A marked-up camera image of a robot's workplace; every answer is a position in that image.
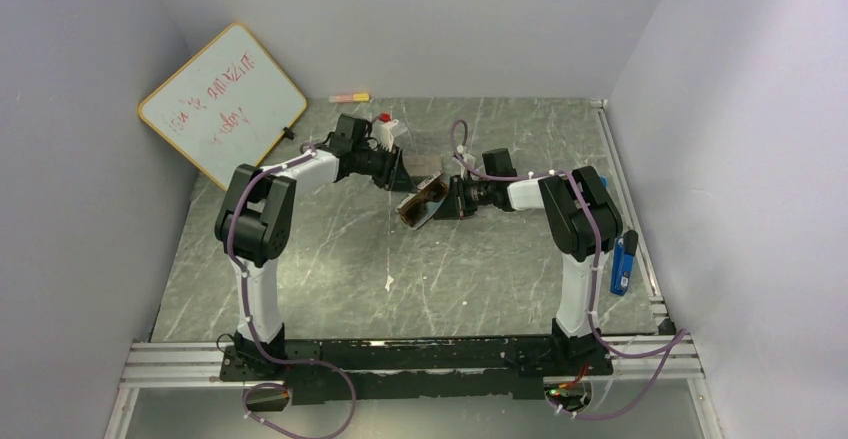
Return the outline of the brown sunglasses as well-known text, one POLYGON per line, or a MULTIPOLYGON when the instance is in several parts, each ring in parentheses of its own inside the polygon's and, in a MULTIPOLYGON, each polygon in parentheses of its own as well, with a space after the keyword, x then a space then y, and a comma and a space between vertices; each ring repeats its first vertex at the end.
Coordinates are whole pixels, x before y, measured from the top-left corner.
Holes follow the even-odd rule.
POLYGON ((435 215, 446 195, 447 189, 443 185, 409 195, 397 208, 400 220, 413 229, 422 227, 435 215))

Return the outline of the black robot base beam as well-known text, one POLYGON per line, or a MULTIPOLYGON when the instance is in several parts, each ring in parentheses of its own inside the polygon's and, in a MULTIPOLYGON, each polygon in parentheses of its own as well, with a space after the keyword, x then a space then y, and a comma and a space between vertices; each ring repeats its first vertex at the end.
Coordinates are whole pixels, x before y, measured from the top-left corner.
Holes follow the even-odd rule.
POLYGON ((238 338, 223 351, 224 383, 277 383, 296 405, 330 401, 480 397, 529 400, 545 387, 613 372, 592 337, 548 334, 415 339, 287 340, 281 363, 238 338))

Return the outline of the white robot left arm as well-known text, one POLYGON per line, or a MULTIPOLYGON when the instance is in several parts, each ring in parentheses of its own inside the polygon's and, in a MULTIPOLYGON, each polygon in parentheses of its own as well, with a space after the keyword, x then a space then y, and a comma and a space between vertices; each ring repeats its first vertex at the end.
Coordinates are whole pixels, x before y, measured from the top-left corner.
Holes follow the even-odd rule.
POLYGON ((395 141, 405 127, 387 113, 372 119, 339 116, 324 140, 270 166, 238 166, 217 215, 214 235, 236 274, 239 323, 234 347, 258 377, 285 368, 285 324, 277 299, 277 260, 286 248, 295 205, 322 186, 351 175, 380 189, 409 193, 416 184, 395 141))

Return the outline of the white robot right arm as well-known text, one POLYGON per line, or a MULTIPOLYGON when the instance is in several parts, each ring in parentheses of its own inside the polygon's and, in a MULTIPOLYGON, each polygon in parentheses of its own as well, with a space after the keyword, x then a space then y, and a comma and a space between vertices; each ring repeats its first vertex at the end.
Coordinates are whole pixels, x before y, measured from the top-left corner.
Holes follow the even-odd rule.
POLYGON ((460 220, 482 206, 504 212, 542 210, 551 238, 562 253, 560 303, 552 322, 549 358, 571 374, 601 349, 597 336, 600 278, 607 255, 623 232, 623 220, 596 169, 550 172, 521 180, 505 148, 482 155, 484 172, 448 179, 447 193, 433 218, 460 220))

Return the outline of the pink yellow marker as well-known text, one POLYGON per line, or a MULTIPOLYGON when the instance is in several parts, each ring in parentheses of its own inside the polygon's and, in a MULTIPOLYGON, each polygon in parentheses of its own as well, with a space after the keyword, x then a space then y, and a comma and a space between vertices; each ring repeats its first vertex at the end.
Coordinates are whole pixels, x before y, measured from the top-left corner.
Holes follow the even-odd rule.
POLYGON ((366 103, 370 100, 371 96, 368 93, 340 94, 328 98, 328 101, 334 104, 366 103))

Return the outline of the yellow framed whiteboard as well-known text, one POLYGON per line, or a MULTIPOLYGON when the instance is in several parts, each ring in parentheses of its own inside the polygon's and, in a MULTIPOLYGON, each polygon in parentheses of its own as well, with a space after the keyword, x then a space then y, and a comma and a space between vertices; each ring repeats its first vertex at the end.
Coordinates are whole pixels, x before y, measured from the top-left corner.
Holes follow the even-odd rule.
POLYGON ((306 108, 305 96, 252 32, 233 23, 137 112, 225 190, 236 167, 260 164, 306 108))

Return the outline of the aluminium frame rail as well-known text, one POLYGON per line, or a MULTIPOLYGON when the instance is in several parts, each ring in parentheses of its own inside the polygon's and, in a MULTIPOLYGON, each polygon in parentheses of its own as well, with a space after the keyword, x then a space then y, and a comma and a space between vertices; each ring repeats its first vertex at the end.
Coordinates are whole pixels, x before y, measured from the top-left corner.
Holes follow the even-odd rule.
MULTIPOLYGON (((658 325, 670 325, 671 318, 662 296, 649 296, 653 317, 658 325)), ((615 347, 636 352, 658 347, 670 336, 613 336, 615 347)), ((223 353, 214 342, 154 342, 131 346, 119 382, 120 391, 104 438, 125 438, 135 410, 139 391, 159 388, 241 388, 254 382, 225 383, 219 379, 223 353)), ((659 365, 662 355, 639 358, 613 358, 613 373, 592 381, 623 385, 625 381, 647 382, 659 365)), ((706 384, 706 375, 694 344, 687 336, 676 345, 657 376, 660 380, 680 380, 688 387, 697 424, 704 438, 725 438, 706 384)))

